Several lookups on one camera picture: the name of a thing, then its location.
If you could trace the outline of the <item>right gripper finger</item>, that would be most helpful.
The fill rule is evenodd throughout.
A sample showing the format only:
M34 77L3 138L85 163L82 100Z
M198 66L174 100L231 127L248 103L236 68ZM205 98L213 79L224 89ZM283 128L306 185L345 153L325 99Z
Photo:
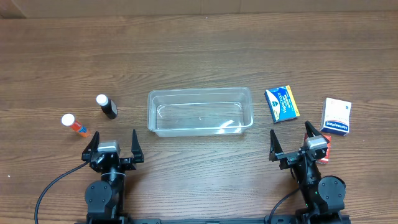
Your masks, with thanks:
M280 160L280 158L282 157L282 155L284 154L279 140L275 134L275 131L272 129L270 130L270 152L269 152L269 160L270 161L278 161Z
M320 136L321 133L311 124L310 121L305 122L305 128L308 137Z

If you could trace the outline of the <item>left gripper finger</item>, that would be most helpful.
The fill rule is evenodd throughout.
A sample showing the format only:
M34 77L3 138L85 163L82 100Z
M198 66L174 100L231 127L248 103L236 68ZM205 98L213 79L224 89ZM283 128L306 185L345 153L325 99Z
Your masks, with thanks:
M93 154L98 151L98 145L100 143L100 134L96 131L93 135L92 140L87 145L87 147L83 150L81 154L82 161L90 161Z
M137 133L136 133L135 129L132 132L131 152L132 152L132 155L133 155L134 163L143 163L144 162L144 154L143 154L142 149L141 149L141 147L139 145L139 141L138 141Z

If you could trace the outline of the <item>red Panadol box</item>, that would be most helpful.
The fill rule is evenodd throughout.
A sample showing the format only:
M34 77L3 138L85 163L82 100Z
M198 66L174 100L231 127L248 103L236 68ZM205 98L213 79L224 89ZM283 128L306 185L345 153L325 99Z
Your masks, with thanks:
M307 155L312 161L321 164L329 163L331 137L324 135L304 135L304 147Z

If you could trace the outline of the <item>white blue Hansaplast box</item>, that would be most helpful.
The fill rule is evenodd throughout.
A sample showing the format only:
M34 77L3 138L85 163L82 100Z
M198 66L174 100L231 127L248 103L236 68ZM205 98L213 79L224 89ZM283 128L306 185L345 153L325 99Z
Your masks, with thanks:
M349 117L352 103L326 98L323 103L320 131L345 136L349 133Z

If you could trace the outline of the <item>blue yellow VapoDrops box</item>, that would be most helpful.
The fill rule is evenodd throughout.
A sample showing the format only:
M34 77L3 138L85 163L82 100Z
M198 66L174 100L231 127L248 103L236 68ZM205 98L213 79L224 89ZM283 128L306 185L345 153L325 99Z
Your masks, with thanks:
M264 95L274 123L295 119L300 116L289 85L267 89Z

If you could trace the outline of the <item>orange bottle white cap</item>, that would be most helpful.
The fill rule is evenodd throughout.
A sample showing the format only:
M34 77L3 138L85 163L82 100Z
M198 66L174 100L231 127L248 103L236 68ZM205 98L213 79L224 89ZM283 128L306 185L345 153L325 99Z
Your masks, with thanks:
M87 138L90 135L90 131L84 125L82 125L73 114L68 113L63 115L61 118L61 123L64 126L68 126L84 138Z

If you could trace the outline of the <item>black bottle white cap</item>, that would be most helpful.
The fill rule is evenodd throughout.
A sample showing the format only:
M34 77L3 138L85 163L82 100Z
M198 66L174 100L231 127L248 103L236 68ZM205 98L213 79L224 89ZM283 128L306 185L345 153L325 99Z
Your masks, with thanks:
M116 104L114 101L112 101L110 98L108 98L104 94L99 94L96 97L96 102L97 104L100 105L103 113L109 118L109 119L115 119L118 115L118 109L116 107Z

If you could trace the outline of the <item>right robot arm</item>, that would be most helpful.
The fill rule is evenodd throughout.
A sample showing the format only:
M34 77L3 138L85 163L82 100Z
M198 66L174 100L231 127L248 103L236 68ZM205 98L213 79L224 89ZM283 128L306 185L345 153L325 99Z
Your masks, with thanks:
M348 215L342 215L345 208L345 182L334 175L321 176L317 160L323 159L330 141L316 130L309 122L305 122L307 138L298 151L284 153L275 131L270 130L269 160L280 162L281 170L290 169L292 177L297 181L298 188L280 199L265 223L350 223ZM276 215L277 208L290 196L301 192L305 208L298 209L293 215Z

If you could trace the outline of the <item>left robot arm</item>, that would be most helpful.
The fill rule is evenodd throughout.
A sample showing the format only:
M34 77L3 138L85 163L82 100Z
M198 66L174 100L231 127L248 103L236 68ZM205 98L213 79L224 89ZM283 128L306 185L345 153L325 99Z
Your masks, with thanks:
M85 191L87 223L133 222L124 211L124 195L126 172L135 170L137 163L144 162L136 131L132 132L132 156L122 158L120 151L118 141L101 142L99 132L95 132L82 152L82 161L101 174L101 179L92 182Z

